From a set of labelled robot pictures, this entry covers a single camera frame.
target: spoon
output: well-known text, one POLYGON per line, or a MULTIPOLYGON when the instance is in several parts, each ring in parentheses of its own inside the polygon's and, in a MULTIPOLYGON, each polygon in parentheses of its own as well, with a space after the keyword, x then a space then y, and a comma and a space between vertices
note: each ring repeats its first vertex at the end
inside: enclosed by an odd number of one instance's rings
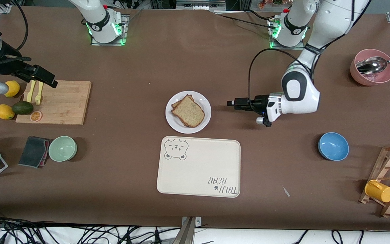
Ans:
POLYGON ((385 70, 390 60, 382 57, 370 57, 356 64, 356 68, 361 74, 376 74, 385 70))

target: gray floor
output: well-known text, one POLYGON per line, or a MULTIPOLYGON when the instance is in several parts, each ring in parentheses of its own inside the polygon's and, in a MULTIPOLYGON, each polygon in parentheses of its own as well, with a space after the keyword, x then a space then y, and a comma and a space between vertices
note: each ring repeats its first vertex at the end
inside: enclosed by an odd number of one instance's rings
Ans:
MULTIPOLYGON (((73 7, 67 0, 26 0, 26 5, 30 6, 59 6, 73 7)), ((390 0, 372 0, 367 9, 367 14, 385 14, 390 11, 390 0)))

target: wooden cutting board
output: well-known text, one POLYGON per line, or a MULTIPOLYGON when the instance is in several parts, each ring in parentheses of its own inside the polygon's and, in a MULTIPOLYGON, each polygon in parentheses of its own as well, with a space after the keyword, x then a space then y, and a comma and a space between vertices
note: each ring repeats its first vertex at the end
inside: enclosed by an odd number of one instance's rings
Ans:
MULTIPOLYGON (((90 81, 61 80, 58 81, 57 88, 45 84, 42 102, 37 105, 35 99, 39 93, 39 82, 36 82, 31 103, 34 105, 34 111, 41 111, 43 117, 37 122, 32 122, 29 115, 17 115, 16 123, 83 125, 90 89, 90 81)), ((30 90, 31 82, 25 89, 23 101, 26 101, 30 90)))

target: brown table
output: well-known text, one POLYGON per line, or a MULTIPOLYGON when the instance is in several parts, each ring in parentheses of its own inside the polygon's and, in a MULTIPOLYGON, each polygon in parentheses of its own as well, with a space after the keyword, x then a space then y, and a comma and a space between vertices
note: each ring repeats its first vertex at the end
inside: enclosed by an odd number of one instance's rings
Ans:
MULTIPOLYGON (((0 212, 6 216, 175 226, 181 216, 194 215, 207 227, 390 230, 390 218, 378 217, 380 206, 358 203, 381 146, 390 145, 390 82, 362 87, 349 74, 353 56, 364 48, 390 55, 384 15, 364 15, 322 55, 315 73, 321 92, 316 113, 283 115, 265 128, 255 124, 255 113, 225 106, 246 96, 249 63, 268 47, 262 27, 208 11, 144 11, 130 22, 126 46, 97 47, 89 45, 75 8, 25 7, 25 12, 29 37, 22 54, 57 79, 89 80, 93 86, 85 125, 0 119, 0 151, 9 164, 0 176, 0 212), (191 136, 241 144, 237 198, 156 190, 161 139, 181 136, 168 126, 165 105, 184 90, 206 96, 213 111, 207 127, 191 136), (350 154, 342 162, 318 153, 316 142, 329 131, 348 139, 350 154), (79 145, 72 162, 48 159, 44 169, 17 165, 28 136, 61 135, 79 145)), ((234 16, 262 23, 246 14, 234 16)), ((0 31, 11 45, 21 42, 19 11, 1 17, 0 31)), ((261 55, 253 67, 253 94, 281 91, 290 62, 280 53, 261 55)), ((0 104, 15 100, 0 96, 0 104)))

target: light green bowl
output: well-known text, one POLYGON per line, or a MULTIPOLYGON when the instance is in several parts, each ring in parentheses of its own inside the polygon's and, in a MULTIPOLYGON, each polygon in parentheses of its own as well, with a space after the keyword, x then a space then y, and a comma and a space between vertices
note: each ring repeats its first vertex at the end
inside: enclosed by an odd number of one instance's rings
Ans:
POLYGON ((64 162, 72 159, 77 150, 78 146, 71 137, 60 136, 49 146, 49 156, 55 162, 64 162))

